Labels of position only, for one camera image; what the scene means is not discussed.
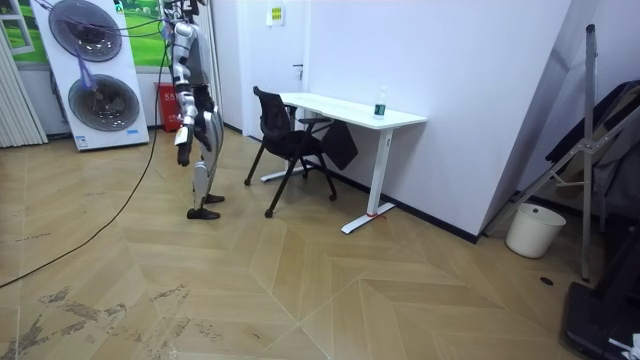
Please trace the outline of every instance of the black bag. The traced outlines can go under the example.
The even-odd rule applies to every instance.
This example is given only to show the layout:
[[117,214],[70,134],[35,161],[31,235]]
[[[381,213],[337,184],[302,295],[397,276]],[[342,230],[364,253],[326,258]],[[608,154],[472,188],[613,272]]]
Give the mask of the black bag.
[[320,142],[322,151],[340,170],[344,170],[356,156],[358,148],[349,132],[347,124],[334,121]]

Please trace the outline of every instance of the herringbone floor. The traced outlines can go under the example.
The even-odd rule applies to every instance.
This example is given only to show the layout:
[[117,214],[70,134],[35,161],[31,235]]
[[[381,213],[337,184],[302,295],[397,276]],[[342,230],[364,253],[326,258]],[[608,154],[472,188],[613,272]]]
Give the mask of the herringbone floor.
[[[1,150],[0,282],[105,224],[150,148]],[[292,179],[267,220],[278,182],[242,184],[257,148],[227,133],[213,187],[227,197],[212,206],[222,218],[188,221],[191,169],[159,133],[113,224],[0,289],[0,359],[574,359],[558,340],[577,265],[567,237],[526,260],[501,239],[474,246],[398,209],[345,236],[366,195],[337,184],[331,203],[315,172]],[[282,166],[265,156],[257,173]]]

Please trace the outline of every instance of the chair leg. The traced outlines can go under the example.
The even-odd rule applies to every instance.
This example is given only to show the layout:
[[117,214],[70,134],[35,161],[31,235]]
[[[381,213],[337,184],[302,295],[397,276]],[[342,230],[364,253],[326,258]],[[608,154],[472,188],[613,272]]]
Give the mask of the chair leg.
[[253,173],[256,171],[258,167],[258,163],[260,162],[260,158],[262,157],[262,152],[264,151],[264,144],[260,144],[260,150],[258,150],[258,154],[256,154],[256,159],[253,160],[253,165],[251,165],[251,170],[249,170],[249,175],[244,180],[244,184],[246,186],[251,185],[251,178],[253,177]]
[[327,169],[327,164],[324,162],[324,157],[322,154],[318,155],[318,160],[320,160],[320,166],[322,166],[322,171],[324,175],[327,177],[327,182],[329,183],[329,187],[331,188],[331,196],[329,196],[329,200],[336,201],[338,198],[338,194],[336,193],[336,187],[333,186],[333,180],[331,180],[331,174],[329,174],[329,169]]
[[307,163],[304,162],[304,158],[300,158],[300,164],[302,164],[302,168],[304,169],[304,173],[302,174],[302,178],[306,179],[309,177],[309,168],[307,168]]
[[278,200],[280,200],[280,196],[284,191],[284,187],[287,185],[287,181],[289,181],[289,178],[291,177],[291,174],[293,173],[293,169],[296,167],[297,162],[298,162],[297,160],[289,162],[289,167],[287,168],[287,172],[284,174],[284,177],[282,178],[282,182],[280,183],[280,187],[278,187],[276,196],[273,197],[273,201],[271,201],[271,206],[269,206],[267,211],[264,212],[265,217],[270,218],[273,216],[273,209],[275,209],[276,205],[278,205]]

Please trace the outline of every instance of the black office chair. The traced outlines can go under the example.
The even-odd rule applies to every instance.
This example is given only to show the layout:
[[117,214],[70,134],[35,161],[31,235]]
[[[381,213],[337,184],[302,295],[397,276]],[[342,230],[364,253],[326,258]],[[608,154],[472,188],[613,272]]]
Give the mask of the black office chair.
[[[253,87],[253,93],[258,97],[258,99],[260,99],[260,106],[262,107],[260,129],[264,136],[262,138],[260,150],[258,150],[256,159],[253,161],[253,165],[249,171],[249,176],[247,176],[244,184],[246,186],[251,185],[251,177],[258,166],[258,162],[260,161],[260,157],[262,156],[264,149],[267,149],[267,151],[273,155],[289,162],[289,167],[282,179],[282,183],[280,183],[278,192],[276,192],[276,196],[273,198],[271,206],[269,206],[267,211],[265,211],[264,216],[267,218],[271,218],[273,216],[273,209],[278,204],[282,191],[287,185],[287,181],[291,177],[291,173],[293,172],[298,160],[300,160],[302,168],[304,169],[302,177],[305,179],[307,178],[309,169],[303,159],[305,156],[315,155],[318,157],[322,171],[327,177],[327,182],[331,188],[331,196],[329,196],[329,200],[335,201],[337,199],[336,188],[333,186],[331,175],[329,175],[329,171],[327,170],[327,164],[322,157],[323,151],[320,146],[320,140],[312,135],[313,127],[316,124],[329,123],[331,122],[331,119],[299,119],[298,121],[307,125],[307,129],[295,131],[292,130],[289,114],[287,114],[287,110],[282,103],[280,95],[264,92],[258,89],[257,86]],[[295,116],[295,111],[295,107],[289,107],[291,117]]]

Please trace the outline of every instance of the white door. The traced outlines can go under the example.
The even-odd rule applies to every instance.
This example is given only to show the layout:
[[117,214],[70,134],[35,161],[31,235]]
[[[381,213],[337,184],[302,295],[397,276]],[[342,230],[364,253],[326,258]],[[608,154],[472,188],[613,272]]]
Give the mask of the white door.
[[[307,1],[241,1],[240,57],[243,73],[243,129],[262,139],[258,86],[268,92],[302,89]],[[268,25],[272,8],[282,8],[283,25]]]

